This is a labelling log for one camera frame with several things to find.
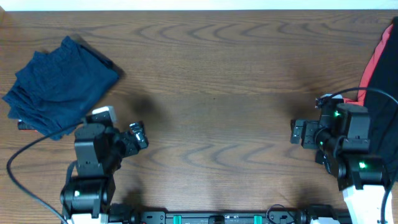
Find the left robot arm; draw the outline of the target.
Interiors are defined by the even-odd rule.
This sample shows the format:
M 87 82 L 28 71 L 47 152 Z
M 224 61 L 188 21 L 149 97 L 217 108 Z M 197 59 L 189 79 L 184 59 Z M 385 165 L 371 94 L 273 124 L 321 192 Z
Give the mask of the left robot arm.
M 116 190 L 114 173 L 125 157 L 147 148 L 143 122 L 120 132 L 112 123 L 87 123 L 75 131 L 76 176 L 71 176 L 60 194 L 62 215 L 67 223 L 121 222 L 111 211 Z

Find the black t-shirt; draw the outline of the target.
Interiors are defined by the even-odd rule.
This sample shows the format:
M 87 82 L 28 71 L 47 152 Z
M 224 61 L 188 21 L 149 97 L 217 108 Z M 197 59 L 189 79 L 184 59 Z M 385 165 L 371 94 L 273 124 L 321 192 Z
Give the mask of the black t-shirt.
M 390 38 L 376 65 L 368 87 L 377 88 L 397 98 L 397 18 Z M 372 123 L 371 152 L 381 156 L 392 175 L 397 170 L 397 104 L 388 97 L 367 92 L 364 100 Z

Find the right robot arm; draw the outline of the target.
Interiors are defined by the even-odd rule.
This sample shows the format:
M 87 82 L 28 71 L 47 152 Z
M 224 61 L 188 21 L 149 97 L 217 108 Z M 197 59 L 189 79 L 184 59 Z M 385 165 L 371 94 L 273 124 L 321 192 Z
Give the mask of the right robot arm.
M 368 109 L 331 101 L 318 120 L 293 119 L 290 142 L 317 152 L 316 162 L 337 179 L 353 223 L 392 223 L 391 180 L 370 151 Z

